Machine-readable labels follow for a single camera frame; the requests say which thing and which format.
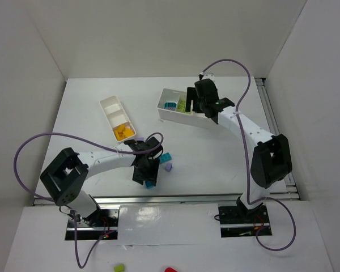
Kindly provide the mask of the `orange 2x2 lego brick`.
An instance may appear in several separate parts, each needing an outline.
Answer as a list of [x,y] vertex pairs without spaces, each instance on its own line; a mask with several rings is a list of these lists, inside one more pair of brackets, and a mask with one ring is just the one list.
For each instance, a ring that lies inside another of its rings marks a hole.
[[115,131],[118,133],[122,133],[125,130],[125,128],[126,128],[125,124],[121,124],[115,129]]

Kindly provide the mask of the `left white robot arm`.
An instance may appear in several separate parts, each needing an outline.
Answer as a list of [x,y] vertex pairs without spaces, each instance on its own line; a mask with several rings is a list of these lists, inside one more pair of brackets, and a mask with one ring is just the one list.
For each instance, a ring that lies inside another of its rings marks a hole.
[[63,149],[44,169],[40,180],[56,206],[68,206],[82,219],[95,224],[101,210],[92,196],[83,189],[84,182],[109,170],[133,167],[132,180],[155,186],[163,147],[155,137],[146,141],[127,140],[113,151],[75,152],[71,147]]

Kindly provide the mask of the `turquoise round lego piece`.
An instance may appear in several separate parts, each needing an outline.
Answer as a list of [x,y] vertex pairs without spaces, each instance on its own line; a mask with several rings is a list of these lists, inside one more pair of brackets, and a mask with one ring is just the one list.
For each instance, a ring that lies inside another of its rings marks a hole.
[[164,109],[169,111],[175,111],[177,108],[177,104],[174,102],[166,102],[164,103]]

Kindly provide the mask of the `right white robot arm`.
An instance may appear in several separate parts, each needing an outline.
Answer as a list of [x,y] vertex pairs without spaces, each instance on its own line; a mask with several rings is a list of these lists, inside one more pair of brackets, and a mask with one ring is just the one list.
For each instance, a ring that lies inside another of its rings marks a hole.
[[186,111],[203,113],[235,136],[244,145],[246,191],[238,205],[254,210],[269,195],[272,185],[292,172],[289,142],[283,134],[262,129],[239,110],[228,98],[221,99],[213,80],[202,79],[187,88]]

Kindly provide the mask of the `yellow round flower lego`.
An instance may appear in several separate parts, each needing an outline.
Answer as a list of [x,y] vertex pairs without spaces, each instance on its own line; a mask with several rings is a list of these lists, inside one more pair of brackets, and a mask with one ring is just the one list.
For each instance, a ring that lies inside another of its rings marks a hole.
[[126,137],[123,134],[115,133],[115,137],[118,141],[123,141]]

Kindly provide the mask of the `turquoise 2x2 lego brick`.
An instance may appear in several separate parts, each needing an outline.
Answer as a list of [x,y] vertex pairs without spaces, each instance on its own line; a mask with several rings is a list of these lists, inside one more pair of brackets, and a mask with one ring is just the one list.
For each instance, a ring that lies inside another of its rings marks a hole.
[[146,186],[146,189],[152,189],[154,187],[151,181],[145,181],[145,186]]

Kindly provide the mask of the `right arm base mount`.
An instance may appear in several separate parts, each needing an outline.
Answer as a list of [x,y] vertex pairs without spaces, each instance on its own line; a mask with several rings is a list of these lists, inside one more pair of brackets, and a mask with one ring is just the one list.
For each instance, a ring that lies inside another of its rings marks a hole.
[[246,214],[237,205],[219,206],[214,219],[220,224],[222,238],[271,236],[272,230],[268,210],[265,204]]

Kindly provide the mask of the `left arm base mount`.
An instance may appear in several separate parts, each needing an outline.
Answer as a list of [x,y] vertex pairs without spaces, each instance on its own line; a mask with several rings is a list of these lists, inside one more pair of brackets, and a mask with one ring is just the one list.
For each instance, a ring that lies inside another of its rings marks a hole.
[[92,218],[84,218],[77,212],[62,211],[61,213],[68,215],[68,221],[65,232],[65,240],[74,241],[75,224],[77,240],[97,240],[103,236],[103,240],[118,239],[118,220],[119,207],[110,207],[101,209],[101,211]]

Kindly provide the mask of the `blue 2x4 lego brick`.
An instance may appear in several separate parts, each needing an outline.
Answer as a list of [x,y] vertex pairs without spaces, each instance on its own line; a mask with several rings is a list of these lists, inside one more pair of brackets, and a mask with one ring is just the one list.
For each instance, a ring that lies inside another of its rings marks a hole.
[[167,163],[172,160],[170,153],[165,153],[159,156],[160,164]]

